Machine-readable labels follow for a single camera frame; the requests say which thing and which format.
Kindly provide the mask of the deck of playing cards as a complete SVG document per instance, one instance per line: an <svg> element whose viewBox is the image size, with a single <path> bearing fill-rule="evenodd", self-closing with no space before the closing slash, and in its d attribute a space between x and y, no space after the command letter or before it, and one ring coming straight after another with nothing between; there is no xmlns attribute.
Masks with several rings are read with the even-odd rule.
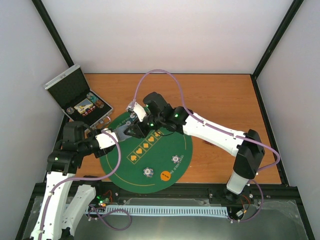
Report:
<svg viewBox="0 0 320 240"><path fill-rule="evenodd" d="M131 136L130 135L126 135L125 134L125 130L128 128L129 126L128 125L122 125L122 126L120 126L120 127L117 127L115 130L114 130L114 132L116 133L116 135L117 135L117 138L118 138L118 142L120 143L120 142L123 142L123 141L125 141L125 140L127 140L127 139L129 139L129 138L131 138Z"/></svg>

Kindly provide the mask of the aluminium poker case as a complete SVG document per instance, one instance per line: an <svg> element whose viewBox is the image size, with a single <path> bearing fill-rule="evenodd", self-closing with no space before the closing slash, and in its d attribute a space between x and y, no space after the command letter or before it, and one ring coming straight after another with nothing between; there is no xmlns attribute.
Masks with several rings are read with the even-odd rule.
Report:
<svg viewBox="0 0 320 240"><path fill-rule="evenodd" d="M57 77L44 85L44 89L52 96L62 109L63 113L72 121L80 121L95 127L104 122L114 108L95 93L89 86L80 65L74 64ZM87 99L88 93L96 95L103 103L103 108L96 109L87 116L82 116L75 110L75 105Z"/></svg>

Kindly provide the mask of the orange big blind button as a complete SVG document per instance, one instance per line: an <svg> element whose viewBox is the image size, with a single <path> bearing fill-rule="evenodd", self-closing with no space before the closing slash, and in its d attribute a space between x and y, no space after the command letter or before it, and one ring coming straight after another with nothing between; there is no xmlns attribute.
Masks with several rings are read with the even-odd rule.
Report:
<svg viewBox="0 0 320 240"><path fill-rule="evenodd" d="M160 174L160 179L164 182L167 182L171 179L171 173L169 171L162 171Z"/></svg>

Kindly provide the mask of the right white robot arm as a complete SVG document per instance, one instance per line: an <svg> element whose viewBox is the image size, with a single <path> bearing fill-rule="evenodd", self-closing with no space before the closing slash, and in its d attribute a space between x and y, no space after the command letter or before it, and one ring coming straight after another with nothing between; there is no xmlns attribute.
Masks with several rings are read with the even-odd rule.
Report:
<svg viewBox="0 0 320 240"><path fill-rule="evenodd" d="M126 107L126 111L136 115L136 120L124 131L126 135L141 139L152 130L165 128L223 149L235 158L226 184L226 191L230 194L240 195L248 182L255 178L265 156L265 149L260 145L261 139L255 130L243 132L223 127L184 106L172 107L157 92L148 94L143 103L145 106L133 100Z"/></svg>

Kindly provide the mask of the boxed card deck in case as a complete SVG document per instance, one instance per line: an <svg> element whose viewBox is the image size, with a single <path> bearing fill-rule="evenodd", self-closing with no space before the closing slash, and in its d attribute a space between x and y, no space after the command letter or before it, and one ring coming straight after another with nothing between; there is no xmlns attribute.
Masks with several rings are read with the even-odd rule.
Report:
<svg viewBox="0 0 320 240"><path fill-rule="evenodd" d="M87 98L82 100L80 103L74 106L74 109L78 111L79 114L84 114L87 109L90 109L94 104Z"/></svg>

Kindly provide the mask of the black triangular card piece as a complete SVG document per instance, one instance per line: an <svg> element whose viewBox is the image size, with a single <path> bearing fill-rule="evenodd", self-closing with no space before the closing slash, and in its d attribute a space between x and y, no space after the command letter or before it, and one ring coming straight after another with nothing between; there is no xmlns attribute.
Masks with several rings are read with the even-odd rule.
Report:
<svg viewBox="0 0 320 240"><path fill-rule="evenodd" d="M203 140L202 142L205 143L205 144L207 144L207 145L210 145L210 146L215 146L213 143L210 143L210 142L205 141L205 140Z"/></svg>

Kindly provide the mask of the red dice row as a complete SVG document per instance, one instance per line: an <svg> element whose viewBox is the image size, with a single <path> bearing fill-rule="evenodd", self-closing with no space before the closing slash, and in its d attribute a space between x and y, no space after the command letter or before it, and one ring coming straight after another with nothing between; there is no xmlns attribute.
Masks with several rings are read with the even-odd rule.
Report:
<svg viewBox="0 0 320 240"><path fill-rule="evenodd" d="M85 117L85 116L89 115L90 113L92 113L92 112L95 111L95 110L96 110L96 107L95 107L95 106L92 106L92 107L90 107L90 108L87 108L81 115L82 115L83 117Z"/></svg>

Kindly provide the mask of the poker chips in case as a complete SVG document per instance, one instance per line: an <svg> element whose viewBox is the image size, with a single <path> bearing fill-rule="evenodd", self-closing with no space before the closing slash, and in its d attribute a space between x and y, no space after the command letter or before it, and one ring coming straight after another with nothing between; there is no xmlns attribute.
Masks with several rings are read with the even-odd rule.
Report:
<svg viewBox="0 0 320 240"><path fill-rule="evenodd" d="M95 94L92 92L89 92L86 95L86 98L90 100L97 108L102 109L104 107L104 102L101 101Z"/></svg>

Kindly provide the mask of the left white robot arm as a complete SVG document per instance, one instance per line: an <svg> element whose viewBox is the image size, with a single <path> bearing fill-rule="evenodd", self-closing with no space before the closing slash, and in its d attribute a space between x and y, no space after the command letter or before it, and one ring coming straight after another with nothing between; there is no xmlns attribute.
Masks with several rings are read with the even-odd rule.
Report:
<svg viewBox="0 0 320 240"><path fill-rule="evenodd" d="M46 188L31 240L72 240L91 201L103 198L102 177L76 177L84 157L107 154L119 146L108 128L93 130L81 121L64 125L61 139L47 158Z"/></svg>

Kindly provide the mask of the round green poker mat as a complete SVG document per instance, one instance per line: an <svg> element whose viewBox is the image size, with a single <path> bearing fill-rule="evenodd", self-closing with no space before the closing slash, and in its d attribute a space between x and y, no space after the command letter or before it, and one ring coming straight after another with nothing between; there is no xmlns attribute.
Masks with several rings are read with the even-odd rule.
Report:
<svg viewBox="0 0 320 240"><path fill-rule="evenodd" d="M119 188L137 194L155 193L175 184L187 171L193 155L193 141L188 135L170 133L165 128L151 131L146 138L128 138L119 143L107 155L100 157L103 171L110 176L110 181ZM173 156L179 156L180 162L172 162ZM145 168L153 169L153 177L143 174ZM169 171L171 179L161 180L161 172Z"/></svg>

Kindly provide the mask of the white blue chip stack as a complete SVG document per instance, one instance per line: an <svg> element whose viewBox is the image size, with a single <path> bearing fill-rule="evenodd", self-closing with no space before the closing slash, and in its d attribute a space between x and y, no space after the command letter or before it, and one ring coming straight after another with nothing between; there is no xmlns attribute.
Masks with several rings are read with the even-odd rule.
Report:
<svg viewBox="0 0 320 240"><path fill-rule="evenodd" d="M178 155L175 155L171 158L172 162L177 164L180 162L181 158Z"/></svg>
<svg viewBox="0 0 320 240"><path fill-rule="evenodd" d="M152 178L154 175L154 170L150 167L146 167L143 169L143 174L147 177L147 178Z"/></svg>

